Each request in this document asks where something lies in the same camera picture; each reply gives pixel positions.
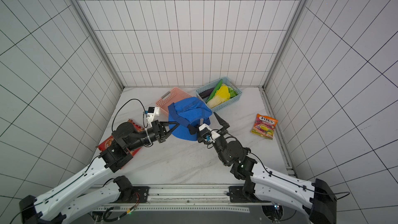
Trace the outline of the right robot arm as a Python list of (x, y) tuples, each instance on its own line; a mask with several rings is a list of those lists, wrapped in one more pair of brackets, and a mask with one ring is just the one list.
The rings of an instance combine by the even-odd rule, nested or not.
[(329, 185), (316, 179), (301, 180), (266, 167), (259, 159), (251, 158), (252, 152), (238, 140), (227, 142), (225, 135), (229, 124), (216, 117), (222, 128), (212, 130), (201, 110), (188, 115), (184, 124), (198, 141), (212, 144), (224, 166), (231, 167), (235, 178), (244, 180), (242, 194), (251, 202), (269, 201), (287, 206), (306, 215), (313, 224), (335, 224), (337, 222), (337, 197)]

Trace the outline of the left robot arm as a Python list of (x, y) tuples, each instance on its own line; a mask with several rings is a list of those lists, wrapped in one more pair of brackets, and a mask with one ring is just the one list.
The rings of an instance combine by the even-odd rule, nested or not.
[(134, 187), (125, 176), (91, 193), (86, 191), (98, 181), (121, 170), (132, 158), (132, 151), (163, 143), (179, 127), (177, 122), (154, 121), (149, 129), (138, 132), (130, 122), (112, 132), (111, 145), (90, 164), (56, 188), (38, 197), (29, 195), (19, 202), (24, 224), (69, 224), (107, 203), (130, 201)]

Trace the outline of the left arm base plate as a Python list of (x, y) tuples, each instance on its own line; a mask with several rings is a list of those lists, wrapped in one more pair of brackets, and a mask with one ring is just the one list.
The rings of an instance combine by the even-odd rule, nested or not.
[(149, 196), (148, 186), (132, 186), (122, 191), (118, 203), (146, 203)]

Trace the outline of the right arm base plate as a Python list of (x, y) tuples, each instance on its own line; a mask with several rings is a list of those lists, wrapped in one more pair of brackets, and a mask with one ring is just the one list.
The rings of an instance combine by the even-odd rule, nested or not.
[(230, 186), (226, 195), (231, 203), (256, 203), (258, 200), (250, 195), (245, 195), (243, 186)]

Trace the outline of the blue baseball cap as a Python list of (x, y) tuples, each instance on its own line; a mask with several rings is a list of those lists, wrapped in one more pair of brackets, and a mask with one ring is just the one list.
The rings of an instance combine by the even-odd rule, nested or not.
[(190, 135), (187, 125), (210, 125), (212, 111), (206, 104), (197, 97), (190, 97), (177, 103), (169, 105), (169, 121), (176, 121), (180, 124), (172, 135), (186, 141), (197, 141), (198, 133)]

